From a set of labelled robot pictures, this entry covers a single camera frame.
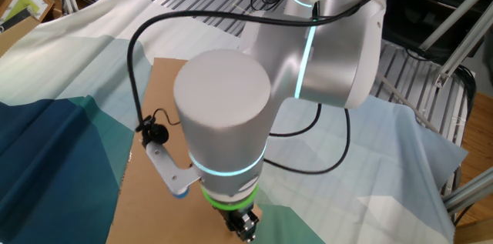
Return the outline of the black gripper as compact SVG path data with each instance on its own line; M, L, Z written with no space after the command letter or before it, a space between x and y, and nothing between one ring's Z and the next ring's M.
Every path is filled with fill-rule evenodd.
M256 238L256 228L259 218L252 212L253 206L241 209L221 210L221 216L226 220L226 226L231 232L236 232L244 242L252 242Z

